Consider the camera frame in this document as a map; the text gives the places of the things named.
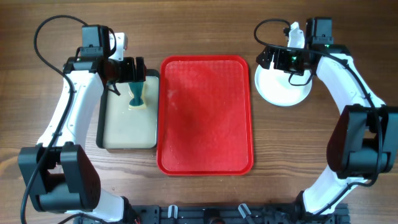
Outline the white plate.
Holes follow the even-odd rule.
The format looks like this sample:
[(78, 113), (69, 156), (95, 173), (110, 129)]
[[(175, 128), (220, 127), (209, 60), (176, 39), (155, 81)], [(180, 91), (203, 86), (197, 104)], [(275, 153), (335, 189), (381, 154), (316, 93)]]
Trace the white plate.
[(267, 70), (257, 66), (254, 83), (258, 93), (269, 103), (276, 106), (293, 106), (303, 101), (312, 89), (312, 77), (309, 71), (304, 75), (293, 75), (281, 70)]

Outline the green yellow sponge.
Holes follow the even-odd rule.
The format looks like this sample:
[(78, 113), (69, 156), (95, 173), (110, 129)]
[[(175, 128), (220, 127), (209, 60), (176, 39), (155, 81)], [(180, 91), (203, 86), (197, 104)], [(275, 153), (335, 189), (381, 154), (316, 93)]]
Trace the green yellow sponge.
[(146, 101), (144, 98), (145, 84), (144, 82), (131, 82), (128, 83), (129, 91), (132, 99), (129, 102), (130, 110), (143, 110), (146, 109)]

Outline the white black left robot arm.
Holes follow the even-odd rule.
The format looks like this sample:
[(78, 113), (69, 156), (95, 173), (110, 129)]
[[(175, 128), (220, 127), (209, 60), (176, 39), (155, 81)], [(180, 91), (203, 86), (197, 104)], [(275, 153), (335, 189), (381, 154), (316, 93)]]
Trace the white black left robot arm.
[(118, 95), (128, 84), (130, 105), (144, 104), (146, 66), (125, 57), (127, 37), (100, 25), (82, 27), (82, 45), (61, 75), (63, 90), (47, 129), (36, 145), (24, 147), (18, 165), (26, 190), (22, 201), (39, 212), (66, 213), (83, 222), (140, 223), (128, 199), (101, 188), (100, 177), (84, 147), (94, 108), (104, 93)]

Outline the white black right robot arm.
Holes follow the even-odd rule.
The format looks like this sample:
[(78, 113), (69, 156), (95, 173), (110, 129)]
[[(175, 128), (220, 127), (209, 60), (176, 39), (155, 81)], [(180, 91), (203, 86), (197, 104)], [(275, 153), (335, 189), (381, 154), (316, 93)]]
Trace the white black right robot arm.
[(284, 22), (287, 45), (264, 44), (257, 56), (255, 84), (268, 102), (293, 106), (306, 98), (314, 77), (327, 87), (340, 117), (326, 147), (327, 167), (295, 204), (298, 220), (334, 212), (356, 187), (371, 187), (391, 171), (397, 154), (397, 108), (388, 106), (361, 77), (349, 50), (337, 45), (332, 20), (314, 17), (305, 30)]

